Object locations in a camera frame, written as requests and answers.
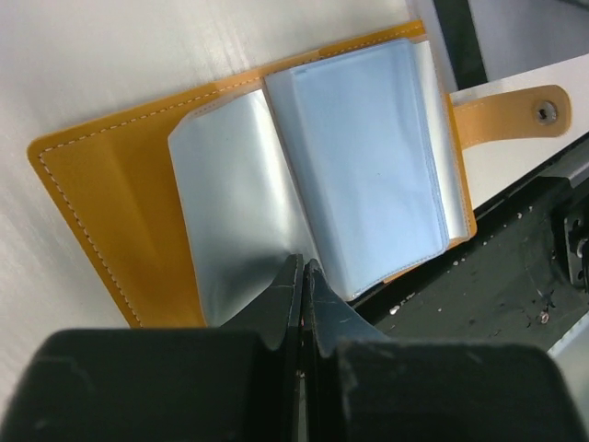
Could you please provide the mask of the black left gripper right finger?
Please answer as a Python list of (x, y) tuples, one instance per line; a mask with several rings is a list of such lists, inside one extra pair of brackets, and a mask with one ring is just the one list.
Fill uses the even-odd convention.
[(329, 287), (303, 282), (311, 441), (581, 441), (556, 364), (521, 344), (399, 340)]

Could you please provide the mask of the yellow leather card holder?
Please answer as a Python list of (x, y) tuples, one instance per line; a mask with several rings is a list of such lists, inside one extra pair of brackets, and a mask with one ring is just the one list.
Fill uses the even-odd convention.
[(292, 255), (351, 302), (469, 241), (466, 150), (571, 123), (557, 85), (453, 104), (415, 20), (45, 135), (28, 156), (132, 326), (215, 327)]

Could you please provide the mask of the silver card black stripe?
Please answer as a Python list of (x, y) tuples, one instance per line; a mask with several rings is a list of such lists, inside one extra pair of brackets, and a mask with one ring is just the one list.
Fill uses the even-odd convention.
[(450, 92), (488, 81), (469, 1), (408, 1), (432, 43), (436, 62)]

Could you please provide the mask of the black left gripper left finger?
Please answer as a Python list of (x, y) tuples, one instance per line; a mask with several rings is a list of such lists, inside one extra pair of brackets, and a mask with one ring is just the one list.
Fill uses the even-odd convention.
[(16, 441), (294, 441), (304, 263), (214, 328), (48, 337), (13, 396)]

